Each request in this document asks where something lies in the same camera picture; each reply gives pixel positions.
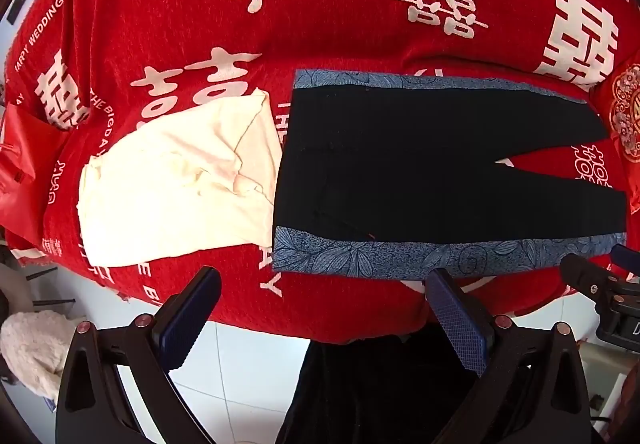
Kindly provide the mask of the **red embroidered pillow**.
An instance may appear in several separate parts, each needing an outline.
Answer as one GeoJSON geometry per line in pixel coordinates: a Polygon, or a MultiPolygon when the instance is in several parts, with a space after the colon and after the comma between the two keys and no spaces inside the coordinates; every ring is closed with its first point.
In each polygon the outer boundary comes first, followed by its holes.
{"type": "Polygon", "coordinates": [[[618,67],[590,91],[589,97],[622,162],[634,215],[639,212],[639,62],[618,67]]]}

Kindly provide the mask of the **red wedding bedspread white characters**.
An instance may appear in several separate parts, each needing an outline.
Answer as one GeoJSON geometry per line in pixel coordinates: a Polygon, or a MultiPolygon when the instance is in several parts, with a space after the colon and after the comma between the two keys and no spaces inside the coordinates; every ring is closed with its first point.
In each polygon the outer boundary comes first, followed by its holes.
{"type": "MultiPolygon", "coordinates": [[[[427,320],[426,276],[277,271],[273,219],[268,247],[94,267],[80,237],[82,169],[154,119],[255,90],[268,93],[283,156],[294,79],[308,70],[525,82],[585,102],[603,123],[589,93],[629,61],[639,62],[638,0],[35,0],[4,67],[2,229],[12,245],[153,305],[213,267],[213,318],[228,325],[334,343],[405,334],[427,320]]],[[[598,146],[515,164],[623,191],[623,244],[637,247],[639,212],[603,126],[598,146]]],[[[454,277],[494,314],[532,312],[565,290],[559,264],[454,277]]]]}

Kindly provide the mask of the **cream folded garment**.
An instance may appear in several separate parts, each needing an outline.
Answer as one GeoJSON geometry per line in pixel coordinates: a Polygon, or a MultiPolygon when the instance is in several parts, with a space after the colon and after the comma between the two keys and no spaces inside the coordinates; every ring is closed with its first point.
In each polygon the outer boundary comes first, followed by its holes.
{"type": "Polygon", "coordinates": [[[77,211],[89,263],[270,246],[281,157],[262,90],[146,123],[82,169],[77,211]]]}

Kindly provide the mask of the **cream fluffy cushion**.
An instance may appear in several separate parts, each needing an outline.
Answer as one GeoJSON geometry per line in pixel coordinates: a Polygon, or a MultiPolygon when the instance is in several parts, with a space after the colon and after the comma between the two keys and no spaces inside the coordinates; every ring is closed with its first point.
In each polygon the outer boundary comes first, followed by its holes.
{"type": "Polygon", "coordinates": [[[70,344],[84,319],[51,310],[17,312],[1,325],[1,355],[33,394],[58,403],[70,344]]]}

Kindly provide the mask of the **black pants blue patterned trim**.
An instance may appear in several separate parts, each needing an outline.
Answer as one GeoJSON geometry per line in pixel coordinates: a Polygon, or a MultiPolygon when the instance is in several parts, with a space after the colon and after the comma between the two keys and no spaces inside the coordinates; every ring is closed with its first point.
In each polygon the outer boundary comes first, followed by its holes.
{"type": "Polygon", "coordinates": [[[581,100],[501,78],[296,74],[274,203],[277,271],[363,279],[459,277],[606,255],[627,197],[520,156],[598,146],[581,100]]]}

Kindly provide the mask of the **operator black trousers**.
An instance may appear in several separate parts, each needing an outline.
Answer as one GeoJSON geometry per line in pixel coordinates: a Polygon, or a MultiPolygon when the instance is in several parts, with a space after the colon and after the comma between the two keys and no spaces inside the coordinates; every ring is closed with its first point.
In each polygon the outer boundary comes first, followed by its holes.
{"type": "Polygon", "coordinates": [[[431,443],[475,389],[445,331],[311,341],[278,444],[431,443]]]}

